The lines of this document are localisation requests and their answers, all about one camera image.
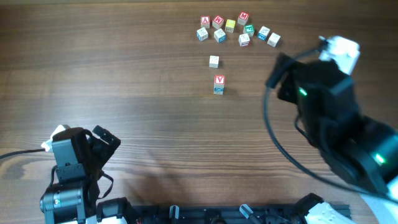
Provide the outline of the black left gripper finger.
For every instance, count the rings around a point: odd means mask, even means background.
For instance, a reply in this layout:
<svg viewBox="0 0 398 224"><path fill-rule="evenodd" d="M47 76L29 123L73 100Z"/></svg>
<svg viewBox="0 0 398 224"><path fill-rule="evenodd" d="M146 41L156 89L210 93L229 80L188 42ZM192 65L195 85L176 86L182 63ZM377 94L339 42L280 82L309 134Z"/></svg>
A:
<svg viewBox="0 0 398 224"><path fill-rule="evenodd" d="M103 168L103 166L112 156L112 149L105 141L98 138L89 137L88 143L91 147L98 167Z"/></svg>
<svg viewBox="0 0 398 224"><path fill-rule="evenodd" d="M121 144L121 140L119 138L117 138L115 135L111 134L107 129L104 129L99 125L97 125L92 130L92 133L97 135L97 137L94 138L101 139L110 146L110 148L112 149L112 155Z"/></svg>

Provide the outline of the blue letter D block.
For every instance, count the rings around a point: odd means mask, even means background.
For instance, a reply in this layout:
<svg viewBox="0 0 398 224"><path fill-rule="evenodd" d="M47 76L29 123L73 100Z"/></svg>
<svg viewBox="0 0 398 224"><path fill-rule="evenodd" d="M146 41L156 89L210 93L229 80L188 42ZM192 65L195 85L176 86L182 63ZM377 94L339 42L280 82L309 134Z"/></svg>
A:
<svg viewBox="0 0 398 224"><path fill-rule="evenodd" d="M224 93L224 88L223 87L214 87L214 95L222 95Z"/></svg>

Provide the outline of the red letter Y block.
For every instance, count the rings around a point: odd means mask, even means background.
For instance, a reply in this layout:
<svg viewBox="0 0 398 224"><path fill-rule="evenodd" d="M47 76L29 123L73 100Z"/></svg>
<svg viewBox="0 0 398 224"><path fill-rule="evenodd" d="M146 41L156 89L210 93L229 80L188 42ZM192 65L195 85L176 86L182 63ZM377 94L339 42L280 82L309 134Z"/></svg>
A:
<svg viewBox="0 0 398 224"><path fill-rule="evenodd" d="M216 75L214 80L215 88L223 88L225 84L225 76L224 75Z"/></svg>

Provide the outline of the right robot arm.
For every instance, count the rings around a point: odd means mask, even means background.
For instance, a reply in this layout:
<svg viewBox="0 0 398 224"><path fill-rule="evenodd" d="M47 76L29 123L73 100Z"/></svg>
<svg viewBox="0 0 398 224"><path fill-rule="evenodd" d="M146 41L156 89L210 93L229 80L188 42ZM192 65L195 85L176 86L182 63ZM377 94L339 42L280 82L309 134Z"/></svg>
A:
<svg viewBox="0 0 398 224"><path fill-rule="evenodd" d="M301 165L280 145L268 115L270 90L297 107L299 133L320 151L340 185ZM355 192L380 223L397 223L397 130L362 114L353 79L335 61L301 63L279 54L266 81L264 121L278 150L297 168L325 184Z"/></svg>

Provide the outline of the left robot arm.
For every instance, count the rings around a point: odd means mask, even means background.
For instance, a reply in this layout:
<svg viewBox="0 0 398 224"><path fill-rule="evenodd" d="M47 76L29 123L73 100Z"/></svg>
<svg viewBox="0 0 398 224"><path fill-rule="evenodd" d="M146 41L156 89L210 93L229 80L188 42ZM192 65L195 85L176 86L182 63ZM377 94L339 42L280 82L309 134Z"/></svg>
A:
<svg viewBox="0 0 398 224"><path fill-rule="evenodd" d="M139 214L126 198L105 200L100 178L110 178L103 166L120 146L120 140L101 126L89 131L59 125L42 143L54 154L56 165L40 199L46 223L139 223Z"/></svg>

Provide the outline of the plain wooden block far right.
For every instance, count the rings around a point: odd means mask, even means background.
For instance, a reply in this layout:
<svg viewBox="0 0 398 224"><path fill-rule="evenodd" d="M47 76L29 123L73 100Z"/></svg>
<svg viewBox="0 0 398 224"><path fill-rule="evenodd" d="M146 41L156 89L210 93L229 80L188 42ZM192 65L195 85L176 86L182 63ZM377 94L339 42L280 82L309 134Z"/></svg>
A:
<svg viewBox="0 0 398 224"><path fill-rule="evenodd" d="M267 44L272 46L272 47L276 47L278 42L280 40L280 35L276 34L276 33L272 33L267 41Z"/></svg>

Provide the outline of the blue block right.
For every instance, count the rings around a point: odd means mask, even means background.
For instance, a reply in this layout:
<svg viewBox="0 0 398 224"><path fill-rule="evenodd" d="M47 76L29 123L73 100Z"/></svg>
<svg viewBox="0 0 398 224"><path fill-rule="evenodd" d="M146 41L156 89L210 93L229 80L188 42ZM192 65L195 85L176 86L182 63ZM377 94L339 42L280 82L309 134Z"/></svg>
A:
<svg viewBox="0 0 398 224"><path fill-rule="evenodd" d="M270 28L262 26L257 33L257 38L265 41L270 31Z"/></svg>

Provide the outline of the red edged picture block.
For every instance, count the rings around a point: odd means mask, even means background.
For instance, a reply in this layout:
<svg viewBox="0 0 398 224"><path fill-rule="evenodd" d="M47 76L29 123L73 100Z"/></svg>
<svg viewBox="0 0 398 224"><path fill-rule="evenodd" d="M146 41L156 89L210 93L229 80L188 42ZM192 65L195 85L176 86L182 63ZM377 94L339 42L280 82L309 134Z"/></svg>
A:
<svg viewBox="0 0 398 224"><path fill-rule="evenodd" d="M240 47L245 47L250 44L250 36L248 34L241 34L238 40Z"/></svg>

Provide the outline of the green letter block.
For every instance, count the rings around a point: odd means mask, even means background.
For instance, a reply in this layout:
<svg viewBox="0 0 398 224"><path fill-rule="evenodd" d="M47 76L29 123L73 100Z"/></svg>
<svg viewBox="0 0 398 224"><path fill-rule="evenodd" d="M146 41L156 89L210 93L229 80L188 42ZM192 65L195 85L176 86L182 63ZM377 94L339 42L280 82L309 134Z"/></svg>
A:
<svg viewBox="0 0 398 224"><path fill-rule="evenodd" d="M245 25L243 28L243 33L247 34L248 36L252 37L255 33L254 26L252 24Z"/></svg>

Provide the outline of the red letter M block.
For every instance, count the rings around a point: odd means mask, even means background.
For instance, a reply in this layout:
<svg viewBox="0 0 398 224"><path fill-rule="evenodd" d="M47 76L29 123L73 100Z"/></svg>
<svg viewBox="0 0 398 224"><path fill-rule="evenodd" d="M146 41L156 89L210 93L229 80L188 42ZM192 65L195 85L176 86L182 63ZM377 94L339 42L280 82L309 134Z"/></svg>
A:
<svg viewBox="0 0 398 224"><path fill-rule="evenodd" d="M249 19L249 14L247 12L240 12L239 16L238 16L238 24L245 26L246 23L248 22Z"/></svg>

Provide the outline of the plain picture block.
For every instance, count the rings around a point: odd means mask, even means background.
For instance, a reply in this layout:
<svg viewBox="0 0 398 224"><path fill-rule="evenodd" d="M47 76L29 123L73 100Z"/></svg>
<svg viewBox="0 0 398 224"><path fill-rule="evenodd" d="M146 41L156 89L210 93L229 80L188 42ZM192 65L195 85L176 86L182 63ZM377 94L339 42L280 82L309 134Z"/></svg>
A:
<svg viewBox="0 0 398 224"><path fill-rule="evenodd" d="M220 61L219 56L210 55L209 67L210 68L218 68L219 67L219 61Z"/></svg>

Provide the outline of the yellow wooden block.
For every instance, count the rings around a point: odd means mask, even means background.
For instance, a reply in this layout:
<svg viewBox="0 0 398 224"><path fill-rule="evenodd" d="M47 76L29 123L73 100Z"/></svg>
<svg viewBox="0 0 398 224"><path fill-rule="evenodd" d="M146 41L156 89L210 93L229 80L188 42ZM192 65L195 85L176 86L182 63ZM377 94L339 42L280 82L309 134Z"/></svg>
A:
<svg viewBox="0 0 398 224"><path fill-rule="evenodd" d="M235 25L236 25L236 21L234 21L232 19L227 19L226 24L225 24L225 31L229 32L229 33L233 33Z"/></svg>

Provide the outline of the blue picture block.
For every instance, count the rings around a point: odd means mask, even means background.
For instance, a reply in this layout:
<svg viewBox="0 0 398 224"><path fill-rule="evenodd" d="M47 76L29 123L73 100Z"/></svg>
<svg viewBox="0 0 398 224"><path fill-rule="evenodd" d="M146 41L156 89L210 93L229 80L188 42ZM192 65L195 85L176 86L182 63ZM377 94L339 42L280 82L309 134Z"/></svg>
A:
<svg viewBox="0 0 398 224"><path fill-rule="evenodd" d="M208 32L204 27L197 30L197 38L199 41L203 41L208 38Z"/></svg>
<svg viewBox="0 0 398 224"><path fill-rule="evenodd" d="M217 43L222 43L226 40L226 33L223 31L223 29L218 29L214 31L213 36Z"/></svg>

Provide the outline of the red letter A block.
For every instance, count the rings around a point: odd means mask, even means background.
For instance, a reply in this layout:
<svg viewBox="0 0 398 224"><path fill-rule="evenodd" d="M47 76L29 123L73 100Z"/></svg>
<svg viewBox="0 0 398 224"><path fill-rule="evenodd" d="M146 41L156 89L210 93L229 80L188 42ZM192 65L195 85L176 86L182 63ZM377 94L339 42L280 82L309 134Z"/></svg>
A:
<svg viewBox="0 0 398 224"><path fill-rule="evenodd" d="M201 19L201 21L200 21L201 27L209 29L210 28L210 17L209 16L201 16L200 19Z"/></svg>

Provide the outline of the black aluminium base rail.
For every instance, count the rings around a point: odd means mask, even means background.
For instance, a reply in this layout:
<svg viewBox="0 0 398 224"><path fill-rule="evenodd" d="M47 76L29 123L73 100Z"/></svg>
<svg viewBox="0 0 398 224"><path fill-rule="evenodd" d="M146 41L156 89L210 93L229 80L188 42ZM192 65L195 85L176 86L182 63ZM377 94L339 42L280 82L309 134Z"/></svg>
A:
<svg viewBox="0 0 398 224"><path fill-rule="evenodd" d="M122 223L132 224L211 224L211 223L299 223L308 221L293 204L252 206L252 217L247 218L233 207L171 207L133 206L132 213Z"/></svg>

